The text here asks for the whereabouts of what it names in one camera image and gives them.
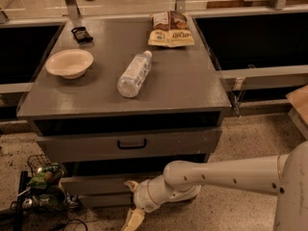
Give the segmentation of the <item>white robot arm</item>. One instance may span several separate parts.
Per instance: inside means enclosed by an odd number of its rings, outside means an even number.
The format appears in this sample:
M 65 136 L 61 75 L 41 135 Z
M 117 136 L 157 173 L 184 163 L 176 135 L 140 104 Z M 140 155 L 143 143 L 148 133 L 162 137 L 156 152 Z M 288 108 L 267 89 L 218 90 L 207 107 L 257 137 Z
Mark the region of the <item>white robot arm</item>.
M 204 185 L 273 194 L 273 231 L 308 231 L 308 141 L 286 155 L 216 163 L 173 161 L 161 175 L 140 183 L 128 180 L 135 207 L 121 231 L 136 231 L 147 213 L 165 203 L 197 196 Z

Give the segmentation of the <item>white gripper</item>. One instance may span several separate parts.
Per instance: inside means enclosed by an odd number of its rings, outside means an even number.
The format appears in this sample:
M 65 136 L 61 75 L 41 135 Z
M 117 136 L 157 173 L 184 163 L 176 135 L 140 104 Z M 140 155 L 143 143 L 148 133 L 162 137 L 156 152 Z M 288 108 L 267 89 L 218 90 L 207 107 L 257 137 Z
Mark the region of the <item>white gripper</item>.
M 121 231 L 137 231 L 144 220 L 145 213 L 154 212 L 159 208 L 159 205 L 156 204 L 150 196 L 149 179 L 140 183 L 133 180 L 128 180 L 124 182 L 124 185 L 131 192 L 134 192 L 133 200 L 138 209 L 130 209 L 128 211 L 127 218 L 121 228 Z

